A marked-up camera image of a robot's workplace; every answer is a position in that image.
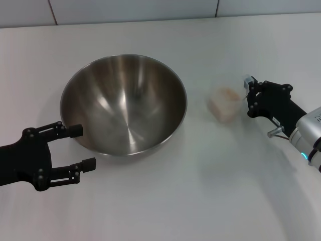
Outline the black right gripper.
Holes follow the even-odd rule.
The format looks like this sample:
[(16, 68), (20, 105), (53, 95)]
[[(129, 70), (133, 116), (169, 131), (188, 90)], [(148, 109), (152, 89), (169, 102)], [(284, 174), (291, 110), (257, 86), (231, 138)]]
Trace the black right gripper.
[(254, 77), (252, 79), (247, 94), (248, 116), (265, 117), (277, 127), (282, 126), (283, 133), (290, 137), (298, 120), (306, 115), (306, 112), (291, 100), (292, 85), (266, 80), (259, 82)]

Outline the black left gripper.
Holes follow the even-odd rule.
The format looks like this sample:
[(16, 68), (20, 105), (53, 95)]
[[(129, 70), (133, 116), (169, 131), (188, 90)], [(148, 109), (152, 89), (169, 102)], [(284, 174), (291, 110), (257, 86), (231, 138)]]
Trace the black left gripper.
[(81, 124), (65, 127), (61, 121), (23, 130), (21, 138), (1, 146), (1, 186), (28, 182), (37, 191), (80, 182), (80, 173), (94, 171), (96, 158), (52, 168), (48, 142), (83, 136)]

